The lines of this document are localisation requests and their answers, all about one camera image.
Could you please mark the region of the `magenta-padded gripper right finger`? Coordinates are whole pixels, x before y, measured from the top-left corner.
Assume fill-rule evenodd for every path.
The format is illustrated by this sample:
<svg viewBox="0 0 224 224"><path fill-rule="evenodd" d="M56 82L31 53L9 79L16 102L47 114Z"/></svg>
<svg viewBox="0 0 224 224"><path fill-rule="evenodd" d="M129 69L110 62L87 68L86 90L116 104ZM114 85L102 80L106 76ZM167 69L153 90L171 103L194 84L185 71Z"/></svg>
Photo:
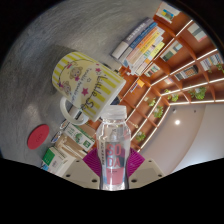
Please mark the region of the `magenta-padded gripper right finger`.
<svg viewBox="0 0 224 224"><path fill-rule="evenodd" d="M130 150L126 165L126 175L130 189L146 186L165 176L153 159L145 159L134 149Z"/></svg>

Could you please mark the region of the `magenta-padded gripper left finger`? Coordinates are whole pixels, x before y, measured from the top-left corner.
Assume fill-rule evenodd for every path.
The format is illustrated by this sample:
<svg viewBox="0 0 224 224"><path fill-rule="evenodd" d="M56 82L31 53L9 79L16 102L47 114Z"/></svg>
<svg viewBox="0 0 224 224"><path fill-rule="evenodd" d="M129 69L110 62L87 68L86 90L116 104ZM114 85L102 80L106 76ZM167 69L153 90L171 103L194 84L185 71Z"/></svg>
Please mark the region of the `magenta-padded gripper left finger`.
<svg viewBox="0 0 224 224"><path fill-rule="evenodd" d="M97 150L93 149L83 159L75 160L63 178L83 188L99 189L101 163Z"/></svg>

